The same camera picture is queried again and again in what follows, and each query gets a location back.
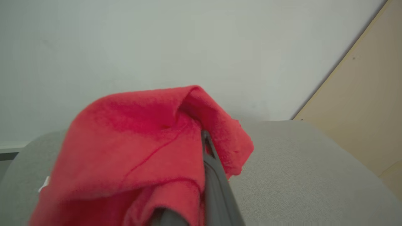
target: gray fabric surface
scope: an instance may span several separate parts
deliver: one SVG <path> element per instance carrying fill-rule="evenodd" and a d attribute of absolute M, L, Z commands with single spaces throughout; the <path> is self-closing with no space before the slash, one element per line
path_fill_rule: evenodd
<path fill-rule="evenodd" d="M 38 202 L 38 189 L 50 175 L 65 131 L 29 143 L 12 161 L 0 184 L 0 225 L 27 225 Z"/>
<path fill-rule="evenodd" d="M 402 225 L 400 202 L 349 153 L 300 121 L 242 123 L 255 151 L 230 185 L 246 222 Z M 0 184 L 1 225 L 26 225 L 64 132 L 18 154 Z"/>
<path fill-rule="evenodd" d="M 309 123 L 242 123 L 255 151 L 230 179 L 247 222 L 402 225 L 397 198 Z"/>
<path fill-rule="evenodd" d="M 3 180 L 4 174 L 6 174 L 8 167 L 10 166 L 12 160 L 1 160 L 0 161 L 0 182 Z"/>

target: red microfiber towel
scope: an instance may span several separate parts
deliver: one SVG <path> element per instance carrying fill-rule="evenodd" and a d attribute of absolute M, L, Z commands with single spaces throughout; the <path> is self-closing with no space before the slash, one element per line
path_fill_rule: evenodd
<path fill-rule="evenodd" d="M 30 225 L 146 225 L 159 207 L 202 225 L 202 129 L 227 176 L 240 174 L 252 141 L 201 87 L 95 101 L 72 122 Z"/>

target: towel fold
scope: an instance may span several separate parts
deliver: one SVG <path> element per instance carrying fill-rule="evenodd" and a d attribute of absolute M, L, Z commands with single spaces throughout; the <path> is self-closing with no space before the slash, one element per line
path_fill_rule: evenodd
<path fill-rule="evenodd" d="M 30 225 L 140 226 L 158 207 L 202 225 L 202 129 L 227 177 L 240 174 L 252 141 L 201 87 L 95 101 L 70 125 Z"/>

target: beige door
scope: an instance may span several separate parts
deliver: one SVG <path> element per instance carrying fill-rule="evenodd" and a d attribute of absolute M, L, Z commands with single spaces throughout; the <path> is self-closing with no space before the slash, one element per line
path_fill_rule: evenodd
<path fill-rule="evenodd" d="M 385 4 L 295 120 L 321 129 L 402 200 L 402 0 Z"/>

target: white wall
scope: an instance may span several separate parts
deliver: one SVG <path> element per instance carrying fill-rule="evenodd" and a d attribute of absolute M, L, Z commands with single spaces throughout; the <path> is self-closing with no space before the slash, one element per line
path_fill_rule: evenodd
<path fill-rule="evenodd" d="M 95 99 L 199 84 L 238 119 L 289 119 L 382 0 L 2 0 L 0 146 Z"/>

